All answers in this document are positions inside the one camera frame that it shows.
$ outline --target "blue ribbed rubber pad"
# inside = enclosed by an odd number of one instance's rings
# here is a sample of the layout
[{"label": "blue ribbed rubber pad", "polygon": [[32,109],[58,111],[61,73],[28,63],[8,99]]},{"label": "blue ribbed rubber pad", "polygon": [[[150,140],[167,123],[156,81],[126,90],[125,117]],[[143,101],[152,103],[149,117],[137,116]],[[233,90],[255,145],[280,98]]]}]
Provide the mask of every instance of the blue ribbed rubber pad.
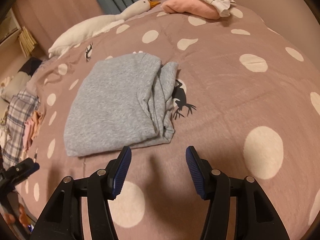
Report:
[{"label": "blue ribbed rubber pad", "polygon": [[202,176],[199,166],[193,156],[190,147],[186,149],[186,161],[187,165],[193,180],[193,184],[195,185],[197,193],[200,195],[202,199],[205,198],[205,191],[204,191],[204,177]]},{"label": "blue ribbed rubber pad", "polygon": [[131,163],[131,158],[132,158],[131,149],[128,147],[120,161],[119,167],[113,179],[112,195],[114,198],[116,198],[116,196],[118,196],[122,190],[122,186],[123,186],[125,177],[127,176],[127,172]]}]

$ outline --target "folded gray sweatshirt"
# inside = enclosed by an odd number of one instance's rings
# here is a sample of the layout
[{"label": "folded gray sweatshirt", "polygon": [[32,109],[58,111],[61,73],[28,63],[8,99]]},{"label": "folded gray sweatshirt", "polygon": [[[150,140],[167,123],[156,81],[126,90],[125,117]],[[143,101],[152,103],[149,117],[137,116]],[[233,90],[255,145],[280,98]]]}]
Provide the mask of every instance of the folded gray sweatshirt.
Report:
[{"label": "folded gray sweatshirt", "polygon": [[68,156],[169,143],[178,64],[136,53],[99,61],[81,84],[64,130]]}]

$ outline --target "polka dot blanket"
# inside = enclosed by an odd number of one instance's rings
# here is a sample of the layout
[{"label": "polka dot blanket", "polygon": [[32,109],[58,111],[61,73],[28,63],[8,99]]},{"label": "polka dot blanket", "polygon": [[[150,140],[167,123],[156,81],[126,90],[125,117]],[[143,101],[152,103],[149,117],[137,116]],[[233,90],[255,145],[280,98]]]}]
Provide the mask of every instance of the polka dot blanket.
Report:
[{"label": "polka dot blanket", "polygon": [[[143,51],[163,64],[179,63],[176,132],[169,144],[132,151],[123,191],[109,202],[119,239],[200,238],[208,202],[193,186],[185,161],[189,145],[230,177],[254,176],[290,239],[304,235],[320,209],[320,73],[253,11],[230,11],[217,21],[147,14],[78,44],[36,73],[45,117],[28,154],[37,152],[40,170],[18,186],[35,216],[64,176],[90,176],[119,154],[67,157],[64,127],[97,61]],[[90,239],[85,210],[83,219]]]}]

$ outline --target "orange beak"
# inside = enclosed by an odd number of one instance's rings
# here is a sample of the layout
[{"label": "orange beak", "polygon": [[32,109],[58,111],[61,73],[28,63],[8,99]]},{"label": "orange beak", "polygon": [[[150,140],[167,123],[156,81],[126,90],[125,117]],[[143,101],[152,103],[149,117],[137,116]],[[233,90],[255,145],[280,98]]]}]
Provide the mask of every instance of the orange beak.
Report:
[{"label": "orange beak", "polygon": [[160,4],[160,2],[153,2],[153,1],[149,1],[150,3],[150,8],[153,8],[154,6]]}]

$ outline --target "black cloth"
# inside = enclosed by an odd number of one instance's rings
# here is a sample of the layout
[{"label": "black cloth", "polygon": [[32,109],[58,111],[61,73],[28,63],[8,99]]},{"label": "black cloth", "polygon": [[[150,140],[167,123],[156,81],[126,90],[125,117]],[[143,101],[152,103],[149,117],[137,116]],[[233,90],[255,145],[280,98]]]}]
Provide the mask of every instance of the black cloth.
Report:
[{"label": "black cloth", "polygon": [[42,60],[36,58],[36,57],[31,57],[23,66],[20,68],[19,71],[27,73],[29,76],[32,76],[38,67],[41,65]]}]

